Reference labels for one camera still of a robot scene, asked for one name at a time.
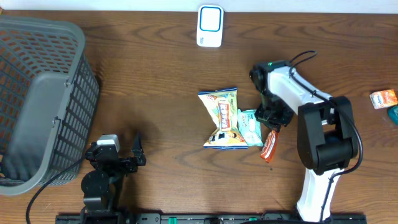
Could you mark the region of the large white snack bag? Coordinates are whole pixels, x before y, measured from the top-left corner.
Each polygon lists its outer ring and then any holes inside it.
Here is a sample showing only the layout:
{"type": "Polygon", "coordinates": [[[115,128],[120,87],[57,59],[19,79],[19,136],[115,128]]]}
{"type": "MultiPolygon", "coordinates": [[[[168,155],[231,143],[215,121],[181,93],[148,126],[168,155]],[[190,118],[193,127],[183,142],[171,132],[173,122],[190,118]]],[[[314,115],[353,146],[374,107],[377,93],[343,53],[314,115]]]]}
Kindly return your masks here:
{"type": "Polygon", "coordinates": [[[237,90],[236,87],[232,87],[198,93],[199,99],[216,125],[216,130],[203,145],[205,149],[248,149],[238,130],[237,90]]]}

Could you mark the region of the red snack packet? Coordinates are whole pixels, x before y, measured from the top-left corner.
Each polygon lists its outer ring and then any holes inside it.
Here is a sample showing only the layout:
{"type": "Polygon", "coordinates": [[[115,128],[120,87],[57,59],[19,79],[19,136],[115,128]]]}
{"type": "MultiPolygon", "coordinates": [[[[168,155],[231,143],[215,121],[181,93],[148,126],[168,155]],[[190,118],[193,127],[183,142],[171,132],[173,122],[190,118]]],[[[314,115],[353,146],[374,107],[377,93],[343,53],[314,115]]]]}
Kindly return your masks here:
{"type": "Polygon", "coordinates": [[[266,142],[261,151],[261,158],[267,163],[270,163],[273,160],[278,138],[279,133],[274,130],[272,130],[266,138],[266,142]]]}

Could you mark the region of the teal wet wipes packet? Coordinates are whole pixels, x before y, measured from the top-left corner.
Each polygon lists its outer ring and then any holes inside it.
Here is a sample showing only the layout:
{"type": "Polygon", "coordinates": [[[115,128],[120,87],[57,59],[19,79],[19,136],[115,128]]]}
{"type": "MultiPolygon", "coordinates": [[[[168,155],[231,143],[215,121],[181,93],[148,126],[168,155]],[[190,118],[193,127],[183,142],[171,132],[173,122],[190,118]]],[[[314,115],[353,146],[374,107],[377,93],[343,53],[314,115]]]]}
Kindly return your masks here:
{"type": "Polygon", "coordinates": [[[238,109],[238,129],[248,146],[263,146],[261,124],[255,117],[256,110],[238,109]]]}

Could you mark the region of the teal mouthwash bottle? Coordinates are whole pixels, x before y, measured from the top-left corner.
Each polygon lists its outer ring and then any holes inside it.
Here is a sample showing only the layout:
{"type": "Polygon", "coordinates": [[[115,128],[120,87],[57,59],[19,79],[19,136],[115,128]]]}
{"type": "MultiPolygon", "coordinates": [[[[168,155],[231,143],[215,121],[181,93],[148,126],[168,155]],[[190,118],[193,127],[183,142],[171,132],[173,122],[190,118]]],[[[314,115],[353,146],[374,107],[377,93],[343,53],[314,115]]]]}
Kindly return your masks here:
{"type": "Polygon", "coordinates": [[[398,125],[398,106],[395,105],[388,109],[387,111],[389,118],[391,121],[397,126],[398,125]]]}

